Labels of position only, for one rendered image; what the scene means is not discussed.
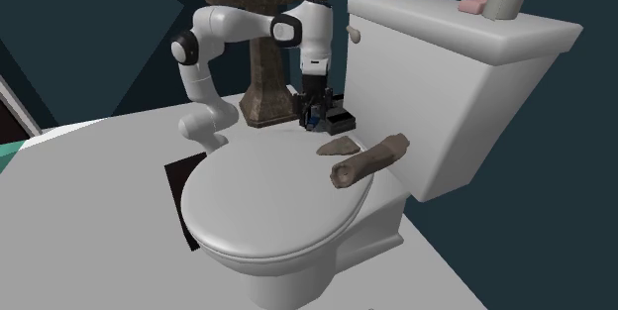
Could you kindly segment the black box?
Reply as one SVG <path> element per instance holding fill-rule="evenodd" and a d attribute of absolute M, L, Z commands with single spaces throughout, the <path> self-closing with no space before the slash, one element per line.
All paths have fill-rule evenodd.
<path fill-rule="evenodd" d="M 344 95 L 335 95 L 332 107 L 326 113 L 327 133 L 335 136 L 353 130 L 356 125 L 356 117 L 344 108 Z"/>

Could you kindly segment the brown flat stone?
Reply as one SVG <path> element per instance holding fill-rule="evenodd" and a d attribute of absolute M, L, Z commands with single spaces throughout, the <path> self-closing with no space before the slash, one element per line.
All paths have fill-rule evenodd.
<path fill-rule="evenodd" d="M 361 147 L 349 136 L 342 136 L 332 139 L 322 145 L 317 151 L 317 155 L 354 155 L 361 151 Z"/>

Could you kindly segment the pink soap bar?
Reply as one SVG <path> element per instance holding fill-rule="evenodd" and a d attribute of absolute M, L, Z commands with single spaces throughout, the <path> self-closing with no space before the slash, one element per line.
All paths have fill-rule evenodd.
<path fill-rule="evenodd" d="M 460 12 L 479 15 L 484 11 L 487 0 L 461 0 L 458 5 Z"/>

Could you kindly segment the white toilet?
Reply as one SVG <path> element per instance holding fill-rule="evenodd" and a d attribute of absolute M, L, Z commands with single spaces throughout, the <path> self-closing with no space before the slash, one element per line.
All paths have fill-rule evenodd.
<path fill-rule="evenodd" d="M 207 155 L 183 187 L 189 233 L 264 310 L 297 310 L 337 273 L 400 245 L 406 200 L 469 184 L 582 31 L 528 14 L 491 21 L 454 0 L 348 0 L 348 12 L 350 138 L 362 153 L 402 133 L 406 154 L 336 188 L 332 166 L 353 155 L 317 155 L 330 135 L 263 130 Z"/>

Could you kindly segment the dark robot stand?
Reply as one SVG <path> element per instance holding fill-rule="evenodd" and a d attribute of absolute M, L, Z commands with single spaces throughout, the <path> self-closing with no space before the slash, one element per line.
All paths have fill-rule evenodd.
<path fill-rule="evenodd" d="M 195 167 L 206 157 L 205 153 L 199 153 L 189 157 L 179 159 L 177 161 L 168 163 L 164 166 L 166 178 L 169 184 L 171 195 L 174 201 L 176 213 L 180 223 L 180 227 L 184 236 L 184 239 L 189 249 L 194 252 L 199 250 L 199 244 L 189 233 L 181 213 L 181 197 L 182 190 L 186 180 Z"/>

